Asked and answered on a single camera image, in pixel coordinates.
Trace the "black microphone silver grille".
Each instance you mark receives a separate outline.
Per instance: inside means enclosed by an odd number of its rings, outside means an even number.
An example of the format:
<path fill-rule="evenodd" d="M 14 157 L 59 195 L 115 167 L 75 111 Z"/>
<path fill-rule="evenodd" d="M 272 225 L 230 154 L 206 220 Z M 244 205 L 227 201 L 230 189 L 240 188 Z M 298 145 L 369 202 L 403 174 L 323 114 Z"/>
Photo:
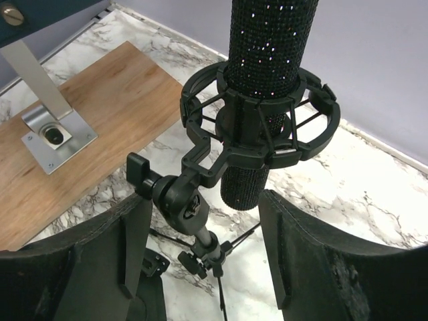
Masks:
<path fill-rule="evenodd" d="M 264 143 L 280 134 L 286 113 L 245 107 L 246 98 L 285 98 L 298 87 L 298 71 L 317 1 L 233 1 L 224 78 L 239 96 L 218 115 L 223 141 L 233 147 Z"/>

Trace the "black tripod shock-mount stand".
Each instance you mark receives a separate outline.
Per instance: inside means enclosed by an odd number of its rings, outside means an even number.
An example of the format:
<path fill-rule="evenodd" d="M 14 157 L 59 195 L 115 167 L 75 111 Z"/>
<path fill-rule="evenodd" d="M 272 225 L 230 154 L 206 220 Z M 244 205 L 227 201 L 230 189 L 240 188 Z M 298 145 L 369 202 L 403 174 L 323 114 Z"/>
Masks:
<path fill-rule="evenodd" d="M 150 199 L 174 230 L 195 238 L 190 252 L 180 253 L 178 259 L 200 278 L 212 272 L 221 279 L 223 263 L 236 242 L 222 243 L 207 229 L 209 205 L 199 188 L 214 187 L 229 169 L 248 175 L 306 161 L 328 145 L 340 120 L 336 95 L 305 69 L 298 70 L 292 92 L 270 100 L 230 88 L 228 70 L 227 62 L 212 64 L 183 86 L 181 121 L 193 148 L 181 161 L 180 175 L 161 176 L 136 153 L 126 159 L 126 179 L 136 193 Z M 326 129 L 310 142 L 298 139 L 296 109 L 304 104 L 327 119 Z"/>

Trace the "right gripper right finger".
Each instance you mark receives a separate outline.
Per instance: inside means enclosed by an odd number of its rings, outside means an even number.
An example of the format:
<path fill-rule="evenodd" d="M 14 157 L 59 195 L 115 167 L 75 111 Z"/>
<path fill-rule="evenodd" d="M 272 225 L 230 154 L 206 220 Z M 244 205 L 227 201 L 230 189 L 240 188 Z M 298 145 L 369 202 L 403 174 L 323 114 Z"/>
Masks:
<path fill-rule="evenodd" d="M 272 190 L 259 216 L 284 320 L 426 320 L 427 247 L 351 235 Z"/>

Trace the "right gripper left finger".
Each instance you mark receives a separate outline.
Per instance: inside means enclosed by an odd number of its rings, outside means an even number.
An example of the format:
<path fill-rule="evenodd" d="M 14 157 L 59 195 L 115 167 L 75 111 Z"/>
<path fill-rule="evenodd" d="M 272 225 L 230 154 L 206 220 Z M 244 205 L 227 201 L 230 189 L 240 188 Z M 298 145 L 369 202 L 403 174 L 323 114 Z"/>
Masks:
<path fill-rule="evenodd" d="M 151 214 L 151 201 L 133 194 L 63 232 L 1 251 L 1 319 L 125 320 Z"/>

